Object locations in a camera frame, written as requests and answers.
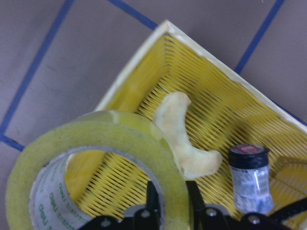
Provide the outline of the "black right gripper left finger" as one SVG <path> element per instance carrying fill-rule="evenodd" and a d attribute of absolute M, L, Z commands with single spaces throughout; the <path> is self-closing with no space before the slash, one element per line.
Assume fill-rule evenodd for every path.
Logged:
<path fill-rule="evenodd" d="M 160 229 L 159 198 L 152 181 L 147 183 L 145 204 L 128 207 L 122 223 L 125 230 Z"/>

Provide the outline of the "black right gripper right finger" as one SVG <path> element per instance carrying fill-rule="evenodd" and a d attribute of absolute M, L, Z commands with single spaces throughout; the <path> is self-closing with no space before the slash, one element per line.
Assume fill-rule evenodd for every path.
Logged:
<path fill-rule="evenodd" d="M 189 193 L 192 230 L 229 230 L 227 209 L 218 204 L 206 204 L 195 181 L 186 181 Z"/>

